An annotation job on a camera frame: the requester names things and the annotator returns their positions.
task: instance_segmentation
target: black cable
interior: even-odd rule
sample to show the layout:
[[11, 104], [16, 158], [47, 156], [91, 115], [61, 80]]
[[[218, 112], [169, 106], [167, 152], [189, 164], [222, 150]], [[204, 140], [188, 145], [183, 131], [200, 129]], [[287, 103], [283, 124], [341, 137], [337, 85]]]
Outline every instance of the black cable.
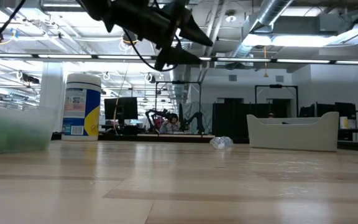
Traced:
[[[143, 58], [143, 56], [139, 53], [139, 51], [138, 51], [137, 48], [135, 47], [135, 44], [133, 43], [131, 37], [129, 36], [128, 31], [126, 31], [125, 29], [123, 29], [123, 30], [124, 30], [125, 34], [127, 35], [128, 39], [129, 39], [129, 42], [131, 43], [132, 47], [134, 48], [134, 50], [135, 50], [137, 56], [139, 56], [139, 58], [141, 59], [141, 61], [142, 61], [143, 63], [145, 63], [149, 68], [154, 69], [154, 70], [157, 70], [155, 67], [151, 66], [151, 64], [149, 64], [149, 63]], [[175, 68], [177, 68], [177, 66], [178, 66], [178, 65], [176, 64], [176, 65], [174, 65], [172, 68], [165, 69], [165, 70], [163, 69], [163, 70], [161, 70], [160, 72], [169, 72], [169, 71], [174, 70]]]
[[21, 9], [21, 7], [24, 5], [25, 0], [22, 0], [19, 5], [15, 8], [15, 10], [12, 12], [11, 16], [9, 16], [9, 19], [4, 23], [4, 25], [0, 28], [0, 35], [2, 34], [2, 32], [4, 32], [4, 30], [6, 29], [6, 27], [9, 25], [9, 23], [11, 22], [11, 20], [16, 16], [17, 12], [19, 12], [19, 10]]
[[[154, 1], [153, 1], [152, 7], [153, 7], [153, 5], [155, 5], [158, 9], [160, 9], [160, 6], [159, 6], [157, 0], [154, 0]], [[157, 69], [155, 69], [155, 67], [151, 66], [151, 64], [149, 64], [149, 63], [143, 58], [143, 56], [140, 54], [140, 52], [137, 50], [137, 48], [135, 47], [135, 44], [134, 44], [133, 40], [131, 39], [131, 37], [130, 37], [129, 34], [128, 34], [128, 31], [126, 31], [125, 29], [123, 29], [123, 30], [124, 30], [125, 34], [128, 36], [129, 42], [131, 43], [132, 47], [134, 48], [134, 50], [135, 50], [137, 56], [139, 56], [139, 58], [141, 59], [141, 61], [142, 61], [143, 63], [145, 63], [149, 68], [154, 69], [154, 70], [157, 70]], [[176, 40], [178, 41], [177, 44], [179, 44], [179, 46], [181, 47], [180, 39], [179, 39], [179, 37], [178, 37], [176, 34], [175, 34], [175, 38], [176, 38]], [[174, 70], [175, 68], [177, 68], [177, 66], [178, 66], [178, 64], [174, 65], [172, 68], [165, 69], [165, 70], [161, 70], [160, 72], [169, 72], [169, 71]]]

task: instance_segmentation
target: white column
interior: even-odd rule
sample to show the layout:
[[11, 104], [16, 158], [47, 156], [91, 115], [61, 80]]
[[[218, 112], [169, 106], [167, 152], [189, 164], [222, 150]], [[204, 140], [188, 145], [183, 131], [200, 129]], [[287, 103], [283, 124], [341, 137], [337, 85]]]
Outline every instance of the white column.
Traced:
[[40, 106], [57, 110], [58, 116], [53, 129], [54, 132], [62, 131], [65, 85], [63, 64], [60, 62], [44, 62]]

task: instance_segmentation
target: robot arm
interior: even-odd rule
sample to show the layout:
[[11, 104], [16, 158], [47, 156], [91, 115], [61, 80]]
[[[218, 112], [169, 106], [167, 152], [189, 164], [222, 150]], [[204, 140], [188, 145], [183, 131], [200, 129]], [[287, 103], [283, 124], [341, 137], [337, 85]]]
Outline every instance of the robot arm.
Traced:
[[161, 49], [155, 69], [163, 70], [167, 64], [200, 64], [201, 60], [181, 49], [172, 47], [172, 40], [179, 28], [179, 35], [202, 45], [213, 42], [198, 27], [191, 11], [185, 6], [188, 0], [174, 0], [162, 9], [150, 7], [148, 0], [76, 0], [97, 21], [103, 21], [108, 32], [115, 24], [156, 44]]
[[201, 112], [195, 112], [189, 119], [183, 119], [180, 122], [180, 130], [185, 131], [195, 118], [197, 119], [198, 134], [204, 134], [203, 114]]
[[154, 131], [154, 128], [155, 128], [155, 117], [156, 116], [161, 116], [163, 118], [169, 118], [171, 116], [171, 113], [169, 113], [166, 109], [164, 109], [163, 111], [157, 111], [157, 110], [148, 110], [146, 111], [145, 113], [146, 117], [147, 117], [147, 121], [149, 122], [150, 124], [150, 128], [149, 128], [149, 131], [150, 132], [153, 132]]

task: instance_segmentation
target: white wall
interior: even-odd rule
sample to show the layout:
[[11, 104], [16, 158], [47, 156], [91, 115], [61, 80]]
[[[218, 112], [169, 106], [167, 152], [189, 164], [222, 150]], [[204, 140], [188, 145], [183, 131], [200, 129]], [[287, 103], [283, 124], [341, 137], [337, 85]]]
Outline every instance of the white wall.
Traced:
[[[192, 80], [195, 81], [200, 70], [197, 68], [191, 69]], [[287, 73], [284, 69], [268, 69], [268, 77], [264, 77], [265, 70], [233, 70], [225, 69], [209, 69], [201, 92], [202, 103], [215, 103], [218, 98], [243, 98], [244, 103], [255, 102], [255, 85], [271, 85], [277, 84], [276, 75], [284, 76], [284, 83], [282, 85], [292, 84], [292, 75]], [[228, 75], [237, 75], [237, 82], [229, 82]], [[269, 89], [258, 88], [258, 103], [267, 103], [266, 99], [295, 99], [295, 90], [286, 88], [283, 89]], [[191, 88], [189, 93], [190, 101], [199, 101], [198, 92]]]
[[299, 86], [300, 106], [343, 102], [358, 109], [358, 66], [308, 65], [293, 73], [292, 80]]
[[[286, 88], [270, 89], [258, 88], [258, 103], [267, 103], [267, 99], [294, 99], [295, 97]], [[243, 98], [244, 103], [255, 103], [254, 86], [225, 87], [204, 86], [201, 94], [202, 103], [215, 103], [218, 98]]]

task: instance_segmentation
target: black metal frame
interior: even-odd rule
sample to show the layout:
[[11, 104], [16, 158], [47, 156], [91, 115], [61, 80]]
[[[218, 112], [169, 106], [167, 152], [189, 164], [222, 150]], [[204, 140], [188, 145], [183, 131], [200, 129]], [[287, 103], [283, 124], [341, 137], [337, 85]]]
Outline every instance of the black metal frame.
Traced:
[[200, 87], [200, 92], [199, 92], [199, 96], [198, 96], [198, 112], [201, 112], [201, 93], [202, 93], [202, 87], [201, 84], [202, 82], [186, 82], [186, 81], [156, 81], [155, 82], [155, 103], [154, 103], [154, 108], [157, 109], [157, 93], [158, 93], [158, 84], [160, 83], [172, 83], [175, 85], [186, 85], [186, 84], [198, 84], [198, 86]]
[[294, 88], [296, 91], [296, 117], [299, 118], [299, 97], [298, 97], [298, 86], [296, 85], [256, 85], [255, 86], [255, 114], [258, 111], [258, 87], [269, 87], [269, 88]]

